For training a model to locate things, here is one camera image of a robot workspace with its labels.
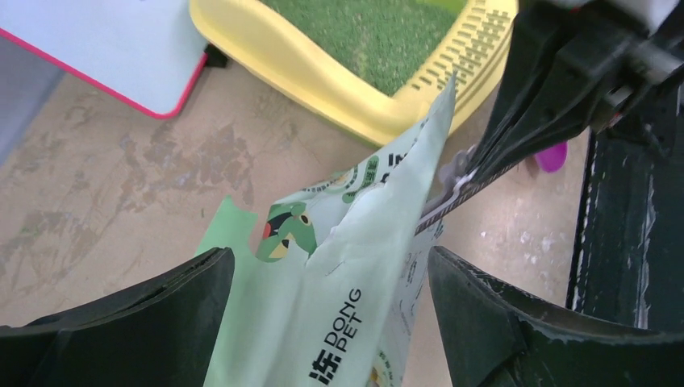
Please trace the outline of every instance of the green plastic bag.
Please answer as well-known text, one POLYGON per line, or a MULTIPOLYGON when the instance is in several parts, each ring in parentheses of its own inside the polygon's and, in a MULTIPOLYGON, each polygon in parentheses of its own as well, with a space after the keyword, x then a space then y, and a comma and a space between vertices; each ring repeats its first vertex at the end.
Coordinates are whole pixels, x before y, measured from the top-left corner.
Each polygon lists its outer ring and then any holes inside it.
POLYGON ((395 141, 274 203, 256 256, 248 233, 237 239, 220 228, 221 216, 254 217, 229 201, 219 209, 202 245, 233 247, 236 270, 205 386, 401 385, 427 254, 442 225, 415 230, 455 94, 452 79, 395 141))

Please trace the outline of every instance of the yellow litter tray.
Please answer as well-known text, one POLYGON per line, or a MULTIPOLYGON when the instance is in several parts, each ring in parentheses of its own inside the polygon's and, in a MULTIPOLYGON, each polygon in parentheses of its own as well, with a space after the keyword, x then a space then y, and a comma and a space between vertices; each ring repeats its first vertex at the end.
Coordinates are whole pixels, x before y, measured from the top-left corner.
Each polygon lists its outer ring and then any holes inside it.
POLYGON ((194 25, 214 46, 309 110, 381 146, 428 112, 456 70, 453 133, 500 81, 517 12, 516 0, 469 0, 437 49, 390 97, 258 0, 190 0, 194 25))

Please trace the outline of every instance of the concrete floor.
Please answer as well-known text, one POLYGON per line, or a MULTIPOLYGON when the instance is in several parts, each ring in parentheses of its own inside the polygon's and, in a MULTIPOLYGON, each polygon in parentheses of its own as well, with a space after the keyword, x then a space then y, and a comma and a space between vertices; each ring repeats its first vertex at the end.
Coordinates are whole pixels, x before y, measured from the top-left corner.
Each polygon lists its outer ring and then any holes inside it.
MULTIPOLYGON (((478 140, 492 102, 445 159, 478 140)), ((227 195, 262 224, 275 199, 372 151, 237 64, 206 71, 168 121, 65 77, 0 168, 0 325, 165 272, 193 255, 227 195)), ((585 153, 583 136, 559 173, 522 163, 447 217, 442 244, 562 305, 585 153)), ((450 385, 428 291, 404 385, 450 385)))

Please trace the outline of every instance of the pink edge trim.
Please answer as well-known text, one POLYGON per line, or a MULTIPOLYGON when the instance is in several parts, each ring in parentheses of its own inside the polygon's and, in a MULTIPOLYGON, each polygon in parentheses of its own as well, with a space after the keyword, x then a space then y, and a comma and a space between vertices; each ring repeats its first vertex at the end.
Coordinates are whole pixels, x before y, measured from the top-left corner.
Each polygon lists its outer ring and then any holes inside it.
POLYGON ((202 55, 202 58, 200 58, 199 63, 197 65, 197 68, 194 70, 192 77, 190 77, 190 81, 188 82, 188 85, 186 86, 186 89, 183 90, 183 94, 181 95, 181 99, 178 100, 178 104, 176 107, 173 108, 169 113, 156 113, 154 111, 149 110, 147 107, 140 105, 138 102, 135 102, 131 100, 130 98, 124 96, 123 94, 114 91, 112 88, 103 85, 102 83, 95 81, 93 78, 85 75, 84 73, 81 73, 80 71, 76 70, 75 68, 69 66, 68 64, 58 60, 57 58, 48 55, 47 53, 40 51, 39 48, 30 45, 29 43, 25 42, 24 40, 21 40, 17 36, 12 35, 11 33, 3 30, 0 28, 0 37, 4 37, 5 39, 9 40, 10 42, 17 44, 21 46, 22 48, 26 49, 29 52, 32 52, 33 54, 36 54, 40 58, 52 63, 53 65, 59 67, 60 69, 64 70, 67 73, 70 73, 74 75, 75 77, 78 77, 82 79, 83 81, 86 81, 90 83, 91 85, 97 87, 98 89, 104 90, 114 98, 120 100, 121 102, 132 106, 133 108, 142 111, 146 115, 149 115, 150 117, 153 117, 155 119, 170 119, 178 113, 181 112, 183 106, 186 103, 186 100, 190 96, 190 92, 192 92, 193 86, 195 82, 197 81, 197 78, 199 78, 199 74, 202 73, 202 69, 204 68, 204 63, 206 62, 206 53, 202 55))

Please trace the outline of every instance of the green turf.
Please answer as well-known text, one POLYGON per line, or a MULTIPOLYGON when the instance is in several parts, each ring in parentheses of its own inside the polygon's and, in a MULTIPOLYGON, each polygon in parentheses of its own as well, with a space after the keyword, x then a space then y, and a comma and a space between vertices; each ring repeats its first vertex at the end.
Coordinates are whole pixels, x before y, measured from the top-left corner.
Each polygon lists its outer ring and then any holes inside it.
POLYGON ((261 1, 387 95, 406 84, 465 5, 465 0, 261 1))

